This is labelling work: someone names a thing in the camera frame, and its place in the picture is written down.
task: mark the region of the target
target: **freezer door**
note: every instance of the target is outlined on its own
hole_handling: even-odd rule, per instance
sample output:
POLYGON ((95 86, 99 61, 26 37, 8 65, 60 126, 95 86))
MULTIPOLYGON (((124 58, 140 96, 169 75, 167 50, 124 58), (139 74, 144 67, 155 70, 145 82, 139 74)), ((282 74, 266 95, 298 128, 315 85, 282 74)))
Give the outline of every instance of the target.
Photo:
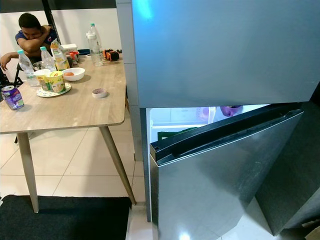
POLYGON ((320 1, 132 1, 140 108, 308 101, 320 1))
POLYGON ((302 115, 277 104, 150 146, 154 240, 213 240, 235 227, 302 115))

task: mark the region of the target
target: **white tiled floor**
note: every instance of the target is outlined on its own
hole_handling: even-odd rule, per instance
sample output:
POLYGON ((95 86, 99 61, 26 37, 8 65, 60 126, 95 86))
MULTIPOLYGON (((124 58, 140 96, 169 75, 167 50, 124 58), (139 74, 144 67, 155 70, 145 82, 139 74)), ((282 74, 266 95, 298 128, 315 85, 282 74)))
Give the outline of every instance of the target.
MULTIPOLYGON (((145 201, 142 162, 134 162, 130 116, 123 124, 110 127, 122 158, 133 193, 145 201)), ((0 196, 28 195, 16 135, 0 135, 0 196)), ((113 165, 98 128, 35 132, 30 145, 39 195, 74 197, 123 197, 125 188, 113 165)), ((238 225, 219 240, 300 240, 303 237, 284 231, 270 234, 268 224, 254 199, 238 225)), ((152 240, 151 223, 146 208, 139 203, 132 208, 127 240, 152 240)))

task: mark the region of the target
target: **black doormat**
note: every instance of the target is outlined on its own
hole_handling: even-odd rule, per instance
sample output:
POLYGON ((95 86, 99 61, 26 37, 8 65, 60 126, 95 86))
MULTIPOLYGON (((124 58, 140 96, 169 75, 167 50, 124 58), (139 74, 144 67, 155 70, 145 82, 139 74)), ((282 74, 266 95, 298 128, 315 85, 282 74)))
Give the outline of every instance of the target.
POLYGON ((0 240, 125 240, 128 197, 8 195, 0 206, 0 240))

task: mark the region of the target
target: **water bottle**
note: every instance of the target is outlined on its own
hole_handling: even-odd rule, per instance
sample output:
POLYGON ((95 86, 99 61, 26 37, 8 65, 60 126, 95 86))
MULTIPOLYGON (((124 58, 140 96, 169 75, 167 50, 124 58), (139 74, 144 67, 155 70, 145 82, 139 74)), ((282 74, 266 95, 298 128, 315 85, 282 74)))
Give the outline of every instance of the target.
POLYGON ((34 75, 34 69, 32 68, 32 64, 30 62, 30 59, 25 55, 25 52, 23 50, 17 51, 19 55, 19 65, 21 69, 24 71, 26 75, 26 81, 31 87, 37 87, 39 86, 39 82, 34 75))
POLYGON ((102 66, 103 61, 101 59, 101 47, 97 41, 97 35, 95 33, 91 33, 90 31, 86 34, 88 38, 89 48, 90 48, 90 55, 93 65, 96 67, 102 66))
POLYGON ((45 46, 42 46, 40 47, 40 50, 41 50, 42 65, 44 66, 44 68, 49 69, 51 72, 57 71, 55 60, 47 51, 47 48, 45 46))
POLYGON ((101 42, 101 38, 100 38, 100 35, 98 33, 98 30, 97 30, 97 28, 96 28, 94 23, 90 23, 89 32, 91 32, 92 34, 96 35, 97 44, 99 45, 99 49, 100 49, 100 57, 101 57, 101 60, 103 61, 104 60, 104 54, 102 53, 102 42, 101 42))

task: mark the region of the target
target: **blue shirt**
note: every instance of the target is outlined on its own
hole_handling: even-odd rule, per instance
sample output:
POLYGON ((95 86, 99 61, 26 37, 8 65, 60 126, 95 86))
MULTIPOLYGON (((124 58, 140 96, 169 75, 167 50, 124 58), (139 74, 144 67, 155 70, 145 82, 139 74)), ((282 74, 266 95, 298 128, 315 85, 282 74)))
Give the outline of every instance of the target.
MULTIPOLYGON (((57 33, 55 30, 50 29, 50 33, 49 35, 46 37, 46 39, 44 40, 45 44, 48 44, 50 46, 50 44, 52 43, 53 40, 55 40, 57 38, 57 33)), ((18 39, 25 39, 28 40, 26 38, 26 36, 24 35, 24 33, 22 32, 22 30, 20 30, 16 35, 15 35, 15 40, 17 41, 16 43, 18 43, 18 39)))

